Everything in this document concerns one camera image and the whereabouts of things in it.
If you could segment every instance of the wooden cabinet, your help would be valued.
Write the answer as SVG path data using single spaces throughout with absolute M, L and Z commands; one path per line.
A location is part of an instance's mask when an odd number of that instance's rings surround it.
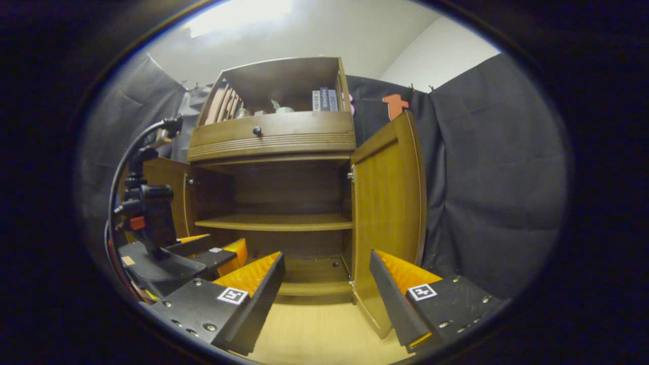
M 224 84 L 253 112 L 270 112 L 270 98 L 296 111 L 207 123 L 218 115 L 209 116 L 210 108 Z M 249 260 L 284 252 L 280 295 L 349 295 L 383 338 L 391 324 L 369 272 L 370 251 L 420 264 L 426 187 L 419 137 L 405 112 L 356 148 L 349 100 L 339 100 L 340 111 L 311 110 L 312 90 L 321 86 L 349 94 L 339 58 L 223 71 L 193 132 L 189 163 L 174 163 L 193 181 L 182 187 L 181 221 L 189 234 L 210 233 L 217 244 L 245 237 Z

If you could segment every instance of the cabinet door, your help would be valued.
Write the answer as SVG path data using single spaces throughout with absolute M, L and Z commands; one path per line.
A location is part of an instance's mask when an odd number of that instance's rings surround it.
M 186 186 L 185 175 L 190 174 L 190 165 L 168 158 L 156 158 L 144 162 L 144 178 L 149 185 L 169 185 L 173 189 L 173 200 L 171 201 L 171 214 L 173 215 L 173 226 L 176 229 L 176 236 L 183 238 L 194 234 L 194 218 L 190 195 L 191 189 Z M 124 179 L 120 184 L 119 193 L 124 191 Z M 129 242 L 135 240 L 127 235 Z
M 419 137 L 406 111 L 381 128 L 351 156 L 354 298 L 380 338 L 392 324 L 369 271 L 379 249 L 421 264 L 426 228 L 426 180 Z

